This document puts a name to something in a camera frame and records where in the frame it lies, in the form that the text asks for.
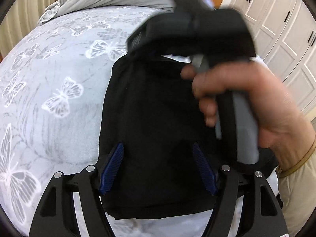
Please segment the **finger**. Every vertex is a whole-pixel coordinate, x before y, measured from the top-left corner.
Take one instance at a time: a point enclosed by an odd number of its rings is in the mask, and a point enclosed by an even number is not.
[[[183,79],[193,79],[195,75],[195,69],[191,64],[184,66],[181,70],[181,77]]]
[[[195,97],[220,94],[226,90],[250,92],[260,79],[260,71],[266,70],[255,62],[230,62],[220,64],[205,73],[197,74],[192,83]]]
[[[205,118],[205,124],[208,127],[214,127],[216,124],[216,116],[212,116],[212,117],[206,117]]]
[[[217,111],[217,103],[213,98],[202,98],[199,102],[200,111],[205,116],[214,116]]]

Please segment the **curtain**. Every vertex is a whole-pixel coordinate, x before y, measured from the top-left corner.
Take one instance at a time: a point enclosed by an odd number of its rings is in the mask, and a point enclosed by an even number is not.
[[[0,54],[4,58],[36,26],[45,8],[57,0],[16,0],[0,25]]]

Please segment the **white butterfly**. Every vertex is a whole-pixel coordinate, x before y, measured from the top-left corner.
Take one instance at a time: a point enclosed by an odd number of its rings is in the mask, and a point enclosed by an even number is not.
[[[31,56],[34,55],[36,48],[38,47],[38,43],[36,43],[35,45],[33,45],[31,48],[27,48],[24,52],[21,52],[17,57],[15,57],[14,61],[13,61],[13,65],[11,67],[11,71],[17,69],[18,67],[20,67],[20,62],[25,59],[25,58],[29,58]]]
[[[120,9],[133,9],[134,7],[133,6],[130,6],[130,5],[128,5],[128,6],[125,6],[125,7],[120,7],[120,6],[118,6],[117,8],[115,8],[116,10],[120,10]]]
[[[51,57],[51,56],[54,56],[54,55],[58,54],[59,51],[58,51],[57,49],[58,49],[60,46],[61,46],[61,44],[56,45],[56,46],[53,47],[53,48],[46,49],[45,52],[46,52],[47,54],[43,57],[43,59],[45,60],[45,59],[48,59],[48,58]]]
[[[61,24],[61,23],[65,23],[67,20],[69,20],[69,19],[61,20],[61,21],[59,21],[59,22],[57,23],[57,25],[58,25],[58,24]]]
[[[80,22],[89,21],[90,19],[94,19],[94,18],[97,18],[97,17],[98,16],[89,17],[88,15],[86,15],[83,18],[81,18]]]
[[[133,19],[124,19],[124,20],[121,20],[121,22],[128,23],[128,24],[131,24],[132,26],[135,26],[141,23],[143,20],[144,19],[142,18],[133,18]]]
[[[12,129],[11,124],[8,124],[0,146],[0,182],[5,185],[16,218],[25,224],[23,204],[28,207],[32,205],[35,195],[41,192],[41,185],[29,171],[16,170],[17,163],[11,166],[14,156],[11,147]]]
[[[119,37],[120,39],[126,41],[128,33],[123,31],[122,29],[108,28],[105,29],[103,32],[99,33],[98,36],[104,40],[110,40]]]
[[[86,25],[86,26],[79,26],[79,27],[73,27],[71,28],[72,30],[72,36],[74,37],[77,37],[81,34],[83,34],[84,32],[88,31],[89,29],[93,29],[93,28],[103,28],[103,29],[106,29],[106,28],[109,28],[110,25],[105,23],[104,21],[98,21],[96,23],[94,23],[93,25],[89,24],[89,25]]]
[[[4,107],[8,107],[12,101],[13,98],[18,94],[18,92],[26,86],[26,82],[21,82],[16,84],[16,80],[19,76],[19,71],[13,76],[13,78],[10,80],[9,85],[4,89],[2,92],[2,98],[6,97],[6,101],[4,103]]]
[[[84,19],[86,19],[87,17],[89,17],[89,15],[83,15],[82,17],[80,17],[80,18],[77,18],[77,19],[75,19],[75,20],[84,20]]]
[[[90,46],[90,49],[86,51],[86,57],[88,59],[95,58],[106,53],[111,61],[117,61],[120,57],[126,54],[125,44],[107,44],[103,40],[95,40]]]
[[[66,77],[59,94],[45,101],[42,105],[43,110],[54,114],[57,118],[64,118],[69,115],[70,107],[68,99],[78,98],[83,94],[83,86],[76,84],[70,77]]]
[[[37,33],[37,34],[35,34],[35,35],[31,35],[31,34],[29,34],[30,35],[30,37],[29,37],[29,39],[27,39],[26,40],[26,42],[32,42],[32,41],[34,41],[35,39],[37,39],[39,36],[41,36],[41,35],[43,35],[45,32],[39,32],[39,33]]]
[[[152,14],[149,14],[149,13],[141,13],[140,15],[142,15],[143,17],[149,17],[149,16],[151,16]]]
[[[63,29],[60,29],[60,28],[57,27],[54,30],[49,31],[48,33],[51,35],[51,37],[55,37],[55,36],[59,35],[60,31],[63,31]]]

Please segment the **metal screw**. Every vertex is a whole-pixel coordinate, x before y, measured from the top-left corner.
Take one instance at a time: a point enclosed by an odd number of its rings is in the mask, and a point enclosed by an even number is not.
[[[222,170],[228,172],[228,171],[230,171],[230,166],[222,165]]]
[[[262,177],[263,176],[263,174],[260,171],[256,171],[255,175],[256,175],[256,177]]]
[[[92,172],[94,169],[95,169],[95,167],[94,167],[93,165],[89,165],[89,166],[87,166],[87,168],[86,168],[86,170],[87,170],[88,172]]]
[[[62,175],[63,175],[63,173],[61,173],[61,172],[56,172],[56,173],[54,174],[54,177],[55,177],[55,178],[60,178]]]

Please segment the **wrist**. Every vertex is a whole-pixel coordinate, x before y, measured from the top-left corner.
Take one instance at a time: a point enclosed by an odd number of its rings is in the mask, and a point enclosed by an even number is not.
[[[315,131],[302,114],[292,120],[288,129],[281,133],[271,146],[282,171],[298,164],[308,153],[315,141]]]

